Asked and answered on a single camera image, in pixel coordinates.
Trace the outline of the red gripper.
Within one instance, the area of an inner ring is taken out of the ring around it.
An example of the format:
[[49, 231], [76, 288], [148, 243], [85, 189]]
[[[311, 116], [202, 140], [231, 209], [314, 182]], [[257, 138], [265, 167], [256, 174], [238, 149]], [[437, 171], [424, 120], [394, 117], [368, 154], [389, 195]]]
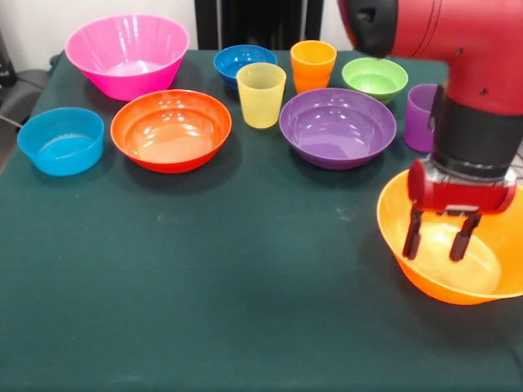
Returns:
[[503, 180], [494, 183], [475, 182], [448, 175], [427, 158], [417, 159], [408, 171], [408, 196], [413, 205], [403, 256], [414, 260], [417, 255], [424, 212], [449, 212], [467, 214], [449, 253], [450, 260], [460, 261], [481, 215], [500, 214], [511, 205], [516, 196], [515, 174], [509, 171]]

